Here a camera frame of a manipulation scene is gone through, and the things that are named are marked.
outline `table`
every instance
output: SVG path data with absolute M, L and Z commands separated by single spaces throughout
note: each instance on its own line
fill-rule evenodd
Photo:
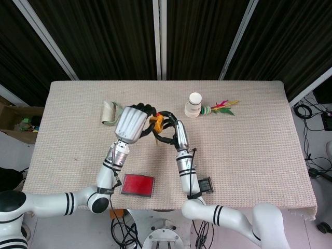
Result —
M 203 104 L 240 100 L 235 116 L 190 119 L 190 93 Z M 315 195 L 281 81 L 56 81 L 50 88 L 24 191 L 57 193 L 94 185 L 115 127 L 101 124 L 103 101 L 143 102 L 169 110 L 184 123 L 196 147 L 198 178 L 210 176 L 215 192 L 207 204 L 252 208 L 270 202 L 314 218 Z M 162 135 L 171 135 L 171 129 Z M 121 171 L 155 178 L 152 198 L 112 196 L 116 209 L 180 209 L 182 193 L 174 147 L 150 135 L 130 145 Z

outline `white cup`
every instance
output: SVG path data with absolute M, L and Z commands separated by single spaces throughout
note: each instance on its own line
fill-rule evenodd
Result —
M 202 95 L 193 92 L 185 105 L 185 114 L 189 118 L 196 118 L 201 112 Z

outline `red box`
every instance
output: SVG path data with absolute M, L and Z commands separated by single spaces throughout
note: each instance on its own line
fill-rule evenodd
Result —
M 134 195 L 150 197 L 154 188 L 154 178 L 145 175 L 125 174 L 121 193 L 124 195 Z

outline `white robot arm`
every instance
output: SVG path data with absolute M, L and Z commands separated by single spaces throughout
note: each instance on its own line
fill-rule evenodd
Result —
M 172 139 L 155 137 L 177 150 L 177 167 L 182 190 L 188 200 L 182 206 L 182 214 L 191 220 L 200 219 L 218 226 L 232 229 L 254 242 L 263 249 L 290 249 L 287 242 L 283 218 L 280 210 L 269 203 L 257 204 L 253 209 L 253 224 L 240 211 L 221 205 L 205 205 L 199 188 L 196 170 L 192 168 L 193 156 L 189 152 L 189 142 L 183 123 L 172 113 L 160 112 L 169 118 L 168 122 L 175 128 Z
M 27 242 L 21 233 L 23 214 L 32 211 L 38 217 L 71 215 L 81 205 L 87 205 L 93 213 L 104 212 L 114 188 L 121 185 L 118 173 L 121 171 L 129 144 L 148 135 L 154 125 L 143 131 L 146 119 L 156 110 L 150 105 L 127 106 L 116 128 L 118 141 L 115 142 L 100 169 L 96 186 L 90 186 L 77 192 L 54 195 L 36 195 L 31 193 L 4 191 L 0 193 L 0 249 L 27 249 Z

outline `green leaf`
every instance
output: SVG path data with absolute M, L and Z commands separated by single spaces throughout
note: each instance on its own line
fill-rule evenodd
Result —
M 230 110 L 230 108 L 221 108 L 218 110 L 214 110 L 214 113 L 226 113 L 234 116 L 234 113 Z

